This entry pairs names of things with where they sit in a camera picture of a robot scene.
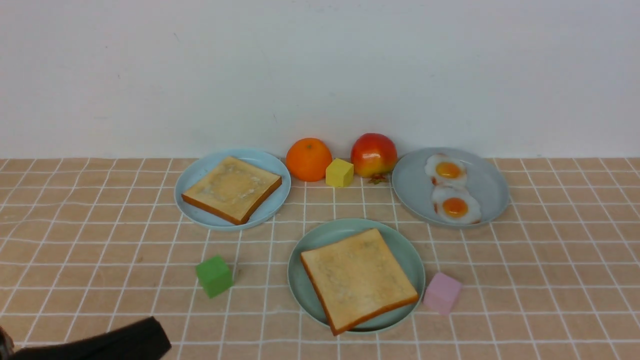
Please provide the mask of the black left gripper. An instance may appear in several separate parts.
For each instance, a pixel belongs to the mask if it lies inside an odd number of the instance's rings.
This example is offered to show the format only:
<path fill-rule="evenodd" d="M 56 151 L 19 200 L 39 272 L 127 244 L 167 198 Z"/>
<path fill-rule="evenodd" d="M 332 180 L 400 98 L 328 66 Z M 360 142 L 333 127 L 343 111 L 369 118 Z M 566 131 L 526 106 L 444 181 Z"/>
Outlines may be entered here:
<path fill-rule="evenodd" d="M 20 350 L 4 328 L 0 333 L 3 360 L 160 360 L 172 349 L 162 324 L 153 316 L 78 341 Z"/>

